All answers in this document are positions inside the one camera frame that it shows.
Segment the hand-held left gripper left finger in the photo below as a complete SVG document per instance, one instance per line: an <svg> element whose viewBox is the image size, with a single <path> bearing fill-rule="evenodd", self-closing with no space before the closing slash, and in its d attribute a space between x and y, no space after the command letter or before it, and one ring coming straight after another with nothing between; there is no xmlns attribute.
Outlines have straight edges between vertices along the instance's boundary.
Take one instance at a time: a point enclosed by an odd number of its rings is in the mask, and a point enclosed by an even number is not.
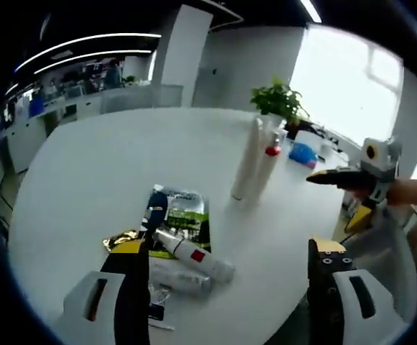
<svg viewBox="0 0 417 345"><path fill-rule="evenodd" d="M63 301L64 344L149 344L149 256L143 241L114 247Z"/></svg>

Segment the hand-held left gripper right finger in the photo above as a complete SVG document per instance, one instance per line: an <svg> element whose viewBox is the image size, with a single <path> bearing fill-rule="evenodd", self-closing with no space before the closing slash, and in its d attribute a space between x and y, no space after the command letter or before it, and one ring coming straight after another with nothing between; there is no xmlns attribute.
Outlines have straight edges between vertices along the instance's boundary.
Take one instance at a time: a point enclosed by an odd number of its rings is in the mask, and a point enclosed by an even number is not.
<svg viewBox="0 0 417 345"><path fill-rule="evenodd" d="M409 324L392 294L337 241L308 241L310 344L396 344Z"/></svg>

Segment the person's right hand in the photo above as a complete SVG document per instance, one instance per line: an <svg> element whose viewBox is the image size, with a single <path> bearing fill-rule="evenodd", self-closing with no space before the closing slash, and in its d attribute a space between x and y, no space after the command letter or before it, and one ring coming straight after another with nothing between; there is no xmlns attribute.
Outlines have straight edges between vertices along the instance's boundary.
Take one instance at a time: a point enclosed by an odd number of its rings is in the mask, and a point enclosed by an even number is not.
<svg viewBox="0 0 417 345"><path fill-rule="evenodd" d="M387 202L391 206L417 206L417 180L396 180L390 186Z"/></svg>

